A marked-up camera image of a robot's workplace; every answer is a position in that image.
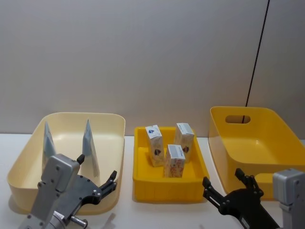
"small cardboard box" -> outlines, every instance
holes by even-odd
[[[185,161],[190,161],[194,140],[194,133],[188,123],[177,123],[175,133],[175,145],[181,145]]]
[[[168,145],[164,163],[164,176],[182,177],[184,162],[185,157],[181,146]]]
[[[148,150],[152,165],[154,167],[164,165],[164,149],[161,131],[157,125],[147,126],[146,133],[148,136]]]

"gray triangular object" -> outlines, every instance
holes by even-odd
[[[42,170],[44,170],[49,158],[56,155],[53,138],[47,122],[44,124],[44,137],[42,147]]]
[[[86,157],[81,165],[82,175],[85,177],[99,177],[100,169],[89,120],[87,121],[84,137],[82,138],[82,154]]]

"cream plastic bin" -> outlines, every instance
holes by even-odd
[[[117,114],[54,113],[41,120],[8,174],[12,196],[21,209],[29,212],[38,192],[45,122],[49,124],[56,152],[76,160],[82,152],[82,138],[88,119],[100,168],[100,177],[95,184],[102,185],[116,170],[118,186],[99,205],[85,205],[78,214],[100,214],[117,203],[123,165],[124,118]]]

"metal screw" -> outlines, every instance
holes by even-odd
[[[88,221],[85,219],[81,220],[75,216],[71,216],[70,220],[73,223],[76,223],[77,225],[81,226],[82,228],[87,228],[87,226],[88,226]]]

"basket handle hole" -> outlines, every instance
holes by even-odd
[[[228,115],[225,121],[227,123],[246,124],[251,121],[251,118],[247,115]]]

